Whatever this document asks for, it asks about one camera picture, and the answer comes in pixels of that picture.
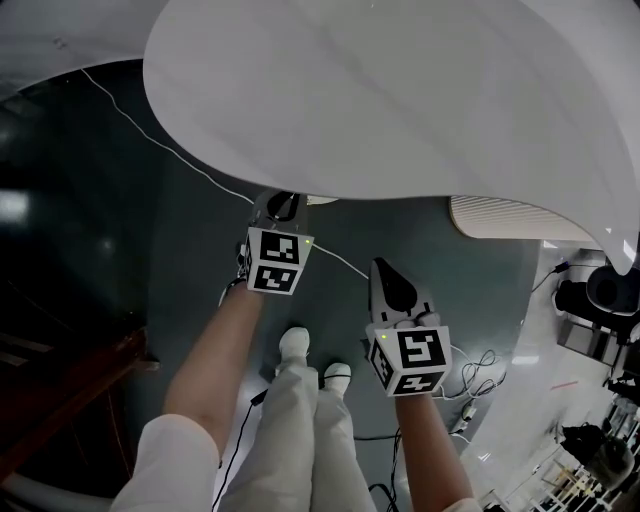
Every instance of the white wall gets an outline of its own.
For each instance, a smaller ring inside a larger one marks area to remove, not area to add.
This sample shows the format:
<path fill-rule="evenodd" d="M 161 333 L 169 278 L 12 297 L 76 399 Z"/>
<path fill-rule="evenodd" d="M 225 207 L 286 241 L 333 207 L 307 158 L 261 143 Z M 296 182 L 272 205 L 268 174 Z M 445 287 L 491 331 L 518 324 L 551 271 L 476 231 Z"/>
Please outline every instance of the white wall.
<path fill-rule="evenodd" d="M 0 85 L 18 90 L 74 69 L 139 59 L 167 0 L 4 0 Z"/>

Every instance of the white pants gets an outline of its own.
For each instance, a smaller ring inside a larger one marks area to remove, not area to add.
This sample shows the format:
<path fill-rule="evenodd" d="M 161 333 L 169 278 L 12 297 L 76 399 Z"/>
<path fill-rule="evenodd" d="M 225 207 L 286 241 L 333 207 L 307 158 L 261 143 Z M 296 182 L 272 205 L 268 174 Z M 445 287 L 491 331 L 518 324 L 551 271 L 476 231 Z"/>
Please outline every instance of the white pants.
<path fill-rule="evenodd" d="M 221 512 L 374 512 L 342 399 L 318 390 L 313 368 L 281 368 L 256 438 Z"/>

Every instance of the brown wooden furniture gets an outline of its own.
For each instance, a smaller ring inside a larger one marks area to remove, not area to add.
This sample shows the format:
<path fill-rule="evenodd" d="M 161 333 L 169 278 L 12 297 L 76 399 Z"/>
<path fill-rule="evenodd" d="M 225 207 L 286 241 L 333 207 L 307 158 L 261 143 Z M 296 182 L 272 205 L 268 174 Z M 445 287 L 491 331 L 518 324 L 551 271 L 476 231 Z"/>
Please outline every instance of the brown wooden furniture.
<path fill-rule="evenodd" d="M 145 346 L 144 329 L 59 348 L 0 334 L 0 481 L 134 368 Z"/>

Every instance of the leg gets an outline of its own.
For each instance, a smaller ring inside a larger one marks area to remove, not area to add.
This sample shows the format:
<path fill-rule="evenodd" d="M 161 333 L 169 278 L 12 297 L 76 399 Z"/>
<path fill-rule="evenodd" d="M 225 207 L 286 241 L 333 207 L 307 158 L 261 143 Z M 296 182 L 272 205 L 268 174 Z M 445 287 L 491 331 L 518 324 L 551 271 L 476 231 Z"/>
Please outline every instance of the leg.
<path fill-rule="evenodd" d="M 309 510 L 318 375 L 306 366 L 309 333 L 296 327 L 280 341 L 282 364 L 265 398 L 251 451 L 220 510 Z"/>
<path fill-rule="evenodd" d="M 347 365 L 331 365 L 325 372 L 325 389 L 318 393 L 312 512 L 376 510 L 356 460 L 351 416 L 342 401 L 350 375 Z"/>

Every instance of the white ribbed panel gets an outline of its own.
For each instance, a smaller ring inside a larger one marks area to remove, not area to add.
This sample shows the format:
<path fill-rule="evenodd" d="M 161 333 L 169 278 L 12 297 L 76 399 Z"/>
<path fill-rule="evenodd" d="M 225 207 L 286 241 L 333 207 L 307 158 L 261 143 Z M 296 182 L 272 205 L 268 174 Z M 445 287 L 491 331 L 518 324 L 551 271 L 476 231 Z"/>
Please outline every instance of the white ribbed panel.
<path fill-rule="evenodd" d="M 451 217 L 462 233 L 473 238 L 593 241 L 578 226 L 555 213 L 505 199 L 453 196 Z"/>

